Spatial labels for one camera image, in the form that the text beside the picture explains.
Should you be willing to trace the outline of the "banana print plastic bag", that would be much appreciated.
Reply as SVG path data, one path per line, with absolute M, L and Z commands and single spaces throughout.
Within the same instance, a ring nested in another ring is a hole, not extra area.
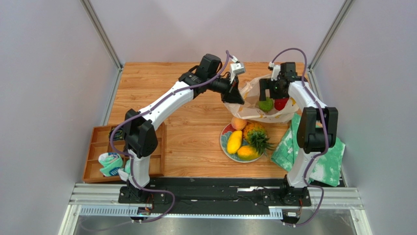
M 260 79 L 268 78 L 271 76 L 269 74 L 256 77 L 251 81 L 245 83 L 243 87 L 239 89 L 240 94 L 244 98 L 245 103 L 240 104 L 231 104 L 225 103 L 225 107 L 231 112 L 234 117 L 252 121 L 258 121 L 263 123 L 286 123 L 289 122 L 294 114 L 299 110 L 298 105 L 294 99 L 290 98 L 285 102 L 284 108 L 280 111 L 272 109 L 269 112 L 264 112 L 259 109 L 259 81 Z

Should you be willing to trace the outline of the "green bumpy fake fruit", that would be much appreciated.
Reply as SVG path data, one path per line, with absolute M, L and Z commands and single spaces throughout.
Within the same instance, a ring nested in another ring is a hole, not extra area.
M 274 109 L 274 100 L 267 97 L 265 101 L 259 101 L 258 107 L 263 112 L 269 112 Z

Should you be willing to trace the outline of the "fake peach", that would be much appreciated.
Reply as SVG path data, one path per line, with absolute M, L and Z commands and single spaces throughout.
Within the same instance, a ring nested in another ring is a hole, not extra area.
M 233 117 L 231 120 L 231 125 L 235 130 L 243 130 L 247 125 L 247 121 L 245 119 Z

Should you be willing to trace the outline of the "fake pineapple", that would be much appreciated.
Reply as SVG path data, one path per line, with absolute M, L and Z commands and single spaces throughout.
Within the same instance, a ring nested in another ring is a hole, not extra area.
M 255 149 L 257 154 L 263 154 L 266 150 L 274 150 L 266 128 L 260 123 L 248 122 L 243 129 L 244 140 Z

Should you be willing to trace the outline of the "yellow fake fruit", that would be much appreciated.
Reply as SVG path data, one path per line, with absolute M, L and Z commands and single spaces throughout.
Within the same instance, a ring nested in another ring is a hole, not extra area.
M 236 130 L 232 132 L 232 134 L 229 137 L 227 148 L 226 148 L 229 154 L 237 153 L 238 149 L 242 145 L 242 138 L 243 138 L 242 130 Z

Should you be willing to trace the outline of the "yellow green fake mango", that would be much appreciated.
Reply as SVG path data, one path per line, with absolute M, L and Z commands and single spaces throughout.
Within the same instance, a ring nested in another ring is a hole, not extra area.
M 237 156 L 241 160 L 251 161 L 259 158 L 261 154 L 253 146 L 245 145 L 238 149 Z

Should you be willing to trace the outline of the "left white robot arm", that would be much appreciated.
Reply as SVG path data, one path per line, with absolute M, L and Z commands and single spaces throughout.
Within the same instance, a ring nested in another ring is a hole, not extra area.
M 212 54 L 203 56 L 200 64 L 183 73 L 174 86 L 147 107 L 129 110 L 122 125 L 123 139 L 130 157 L 130 186 L 144 190 L 150 182 L 150 156 L 158 146 L 156 131 L 177 109 L 195 99 L 207 90 L 219 93 L 224 103 L 244 104 L 238 89 L 238 76 L 245 73 L 245 67 L 235 56 L 231 59 L 229 73 L 221 74 L 226 64 Z

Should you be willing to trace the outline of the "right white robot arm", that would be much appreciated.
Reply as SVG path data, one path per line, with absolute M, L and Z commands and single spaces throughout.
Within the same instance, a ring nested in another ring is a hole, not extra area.
M 297 131 L 299 152 L 292 169 L 285 176 L 282 189 L 288 194 L 306 190 L 309 176 L 320 156 L 336 142 L 338 110 L 328 107 L 313 94 L 304 75 L 297 75 L 296 64 L 269 63 L 271 78 L 259 81 L 259 101 L 292 98 L 302 110 Z

